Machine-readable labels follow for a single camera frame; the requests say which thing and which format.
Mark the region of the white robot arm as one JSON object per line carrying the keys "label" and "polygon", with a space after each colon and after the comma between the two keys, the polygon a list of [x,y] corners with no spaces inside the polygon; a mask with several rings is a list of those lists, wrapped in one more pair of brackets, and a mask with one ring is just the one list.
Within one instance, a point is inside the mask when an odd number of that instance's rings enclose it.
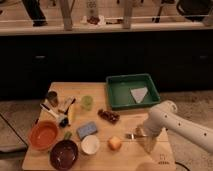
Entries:
{"label": "white robot arm", "polygon": [[177,115],[177,105],[170,100],[151,107],[148,118],[136,127],[141,137],[158,137],[167,128],[213,154],[213,129],[183,119]]}

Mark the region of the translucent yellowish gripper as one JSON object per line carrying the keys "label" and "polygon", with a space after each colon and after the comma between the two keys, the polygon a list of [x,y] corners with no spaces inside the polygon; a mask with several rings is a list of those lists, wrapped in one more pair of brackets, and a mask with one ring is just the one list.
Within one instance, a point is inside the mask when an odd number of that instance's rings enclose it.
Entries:
{"label": "translucent yellowish gripper", "polygon": [[157,143],[156,137],[147,136],[141,125],[135,128],[137,142],[143,147],[144,151],[150,154]]}

